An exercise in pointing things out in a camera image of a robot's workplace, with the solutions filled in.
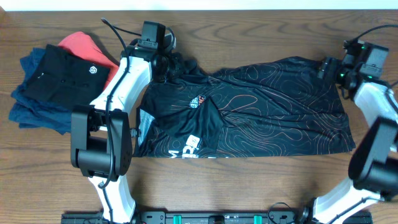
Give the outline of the black orange-patterned jersey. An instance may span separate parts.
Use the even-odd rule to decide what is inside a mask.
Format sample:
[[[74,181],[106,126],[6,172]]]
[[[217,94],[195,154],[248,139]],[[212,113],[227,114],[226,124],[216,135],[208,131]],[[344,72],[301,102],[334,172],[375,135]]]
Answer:
[[[319,61],[288,57],[151,82],[136,157],[307,156],[352,151],[349,118]]]

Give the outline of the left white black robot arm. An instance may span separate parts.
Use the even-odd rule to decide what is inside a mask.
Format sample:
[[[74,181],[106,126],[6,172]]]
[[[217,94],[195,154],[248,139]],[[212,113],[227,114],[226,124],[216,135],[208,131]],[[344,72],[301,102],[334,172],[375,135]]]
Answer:
[[[179,54],[128,47],[120,67],[102,94],[72,112],[71,163],[95,187],[103,206],[100,223],[131,223],[136,203],[126,177],[139,136],[129,114],[150,82],[164,83],[186,72]]]

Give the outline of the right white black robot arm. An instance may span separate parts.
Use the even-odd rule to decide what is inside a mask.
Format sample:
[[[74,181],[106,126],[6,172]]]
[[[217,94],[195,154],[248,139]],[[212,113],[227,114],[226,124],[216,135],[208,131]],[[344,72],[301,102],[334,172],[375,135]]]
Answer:
[[[361,211],[397,195],[397,159],[389,157],[397,146],[397,102],[388,83],[360,74],[361,65],[332,57],[320,65],[318,77],[350,91],[369,130],[350,160],[348,177],[314,198],[297,223],[371,223]]]

